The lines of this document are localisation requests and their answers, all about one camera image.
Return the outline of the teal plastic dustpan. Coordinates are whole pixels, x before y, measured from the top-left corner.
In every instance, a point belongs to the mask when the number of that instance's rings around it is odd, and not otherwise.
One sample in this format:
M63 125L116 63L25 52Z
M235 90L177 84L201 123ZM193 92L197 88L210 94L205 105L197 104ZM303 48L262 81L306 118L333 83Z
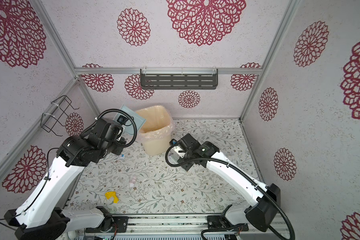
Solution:
M128 108L125 105L122 105L121 107L121 111L125 112L126 114L128 114L132 120L134 121L134 123L136 124L136 128L137 128L137 132L139 132L139 130L142 128L142 126L145 124L146 119L141 117L140 115L138 115L136 112L134 112L133 110L131 110L130 108ZM117 113L114 117L114 121L117 122L117 118L120 116L126 116L124 114L121 113ZM127 125L122 125L122 127L124 128L124 133L128 134L130 136L133 136L135 134L134 131L134 127L133 127L133 123L129 120L127 122Z

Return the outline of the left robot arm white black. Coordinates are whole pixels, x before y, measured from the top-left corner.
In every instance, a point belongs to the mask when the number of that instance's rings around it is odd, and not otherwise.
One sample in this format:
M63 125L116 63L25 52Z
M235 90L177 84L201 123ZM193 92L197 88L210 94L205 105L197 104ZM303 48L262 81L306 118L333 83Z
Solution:
M135 142L142 127L138 119L125 106L108 109L80 135L67 138L33 193L20 207L8 210L0 224L13 230L18 240L56 240L79 229L112 231L115 221L105 207L70 212L57 204L89 163L109 153L120 155Z

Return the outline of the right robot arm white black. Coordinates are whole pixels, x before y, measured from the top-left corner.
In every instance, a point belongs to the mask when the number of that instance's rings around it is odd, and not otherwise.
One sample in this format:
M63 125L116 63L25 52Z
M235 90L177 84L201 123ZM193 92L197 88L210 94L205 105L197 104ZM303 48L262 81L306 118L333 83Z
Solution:
M201 232L202 239L207 233L248 231L249 225L252 225L261 232L270 230L283 240L285 237L271 226L277 214L285 221L289 239L296 238L293 225L281 208L281 190L277 185L256 180L230 161L217 146L208 141L200 144L190 134L179 140L170 140L169 145L165 153L169 166L188 171L193 165L200 165L219 175L246 201L238 206L227 206L219 216L208 216L209 226Z

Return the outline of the pink paper scrap left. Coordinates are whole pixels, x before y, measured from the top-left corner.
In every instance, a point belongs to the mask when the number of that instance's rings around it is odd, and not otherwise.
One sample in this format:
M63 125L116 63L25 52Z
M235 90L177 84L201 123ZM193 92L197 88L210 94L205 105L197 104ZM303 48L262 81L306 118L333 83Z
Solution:
M137 177L136 176L133 176L130 181L129 181L129 188L133 188L136 184L136 181L137 181Z

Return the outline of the beige trash bin with liner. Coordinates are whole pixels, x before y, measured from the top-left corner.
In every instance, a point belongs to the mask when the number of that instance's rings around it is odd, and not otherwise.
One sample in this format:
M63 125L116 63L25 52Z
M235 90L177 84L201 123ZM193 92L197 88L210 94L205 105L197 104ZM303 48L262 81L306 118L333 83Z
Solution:
M175 129L170 112L164 106L152 106L137 110L136 113L146 120L136 138L136 141L142 144L145 153L156 156L166 152Z

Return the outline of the yellow paper scrap left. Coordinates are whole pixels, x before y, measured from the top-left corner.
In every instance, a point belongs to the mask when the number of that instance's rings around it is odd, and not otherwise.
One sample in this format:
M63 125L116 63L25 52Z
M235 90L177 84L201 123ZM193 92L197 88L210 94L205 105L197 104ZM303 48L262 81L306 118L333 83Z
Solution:
M113 199L113 203L117 204L119 202L119 198L116 192L106 192L105 197L107 200Z

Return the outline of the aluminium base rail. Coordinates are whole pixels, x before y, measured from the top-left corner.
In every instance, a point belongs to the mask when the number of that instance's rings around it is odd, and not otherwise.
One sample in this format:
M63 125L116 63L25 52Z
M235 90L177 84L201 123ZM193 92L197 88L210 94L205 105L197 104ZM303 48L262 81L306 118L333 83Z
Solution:
M272 231L261 232L247 220L244 221L243 227L227 230L228 225L219 221L220 214L114 214L113 217L115 226L107 232L81 227L66 233L67 239L82 240L85 237L88 239L98 237L109 240L112 236L116 236L116 240L133 236L151 239L183 236L186 239L200 239L201 232L204 230L207 230L204 236L212 239L218 236L226 238L235 236L238 239L261 239L263 237L277 239Z

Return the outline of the dark metal wall shelf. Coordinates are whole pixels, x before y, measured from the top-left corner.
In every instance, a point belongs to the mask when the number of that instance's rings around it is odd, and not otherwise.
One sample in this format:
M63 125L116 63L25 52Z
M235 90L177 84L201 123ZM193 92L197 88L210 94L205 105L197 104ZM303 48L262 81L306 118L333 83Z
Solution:
M213 69L140 69L143 90L215 90L218 70Z

